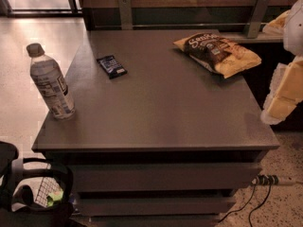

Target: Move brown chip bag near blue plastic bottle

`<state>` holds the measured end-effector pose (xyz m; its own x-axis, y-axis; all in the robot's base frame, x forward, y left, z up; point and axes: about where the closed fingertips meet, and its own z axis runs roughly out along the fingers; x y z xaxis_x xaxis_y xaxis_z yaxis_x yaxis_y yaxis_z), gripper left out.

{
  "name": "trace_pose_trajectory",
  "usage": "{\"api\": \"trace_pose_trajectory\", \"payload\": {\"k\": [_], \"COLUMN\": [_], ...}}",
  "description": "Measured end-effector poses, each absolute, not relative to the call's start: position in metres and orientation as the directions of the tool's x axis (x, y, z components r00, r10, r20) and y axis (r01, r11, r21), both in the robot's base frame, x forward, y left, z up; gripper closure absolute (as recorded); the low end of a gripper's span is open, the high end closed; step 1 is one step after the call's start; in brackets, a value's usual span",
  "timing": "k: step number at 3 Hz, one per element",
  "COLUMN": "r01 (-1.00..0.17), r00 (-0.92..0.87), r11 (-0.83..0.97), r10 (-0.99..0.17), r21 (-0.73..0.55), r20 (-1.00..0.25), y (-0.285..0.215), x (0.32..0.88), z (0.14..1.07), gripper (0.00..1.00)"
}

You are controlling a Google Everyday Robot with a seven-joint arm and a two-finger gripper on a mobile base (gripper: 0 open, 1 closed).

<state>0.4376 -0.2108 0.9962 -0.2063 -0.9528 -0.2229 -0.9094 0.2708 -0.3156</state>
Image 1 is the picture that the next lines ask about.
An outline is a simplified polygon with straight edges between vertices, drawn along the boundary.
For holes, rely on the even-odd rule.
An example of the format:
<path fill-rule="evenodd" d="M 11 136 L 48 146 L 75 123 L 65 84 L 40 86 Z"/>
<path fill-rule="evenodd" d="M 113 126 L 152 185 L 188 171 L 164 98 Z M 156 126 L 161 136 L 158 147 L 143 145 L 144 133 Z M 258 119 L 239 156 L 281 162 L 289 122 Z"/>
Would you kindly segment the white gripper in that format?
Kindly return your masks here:
<path fill-rule="evenodd" d="M 290 11 L 281 13 L 266 24 L 262 32 L 283 34 L 284 49 L 296 56 L 303 56 L 303 0 L 297 0 Z M 303 101 L 303 61 L 293 61 L 288 65 L 279 63 L 269 89 L 260 119 L 265 124 L 276 125 Z"/>

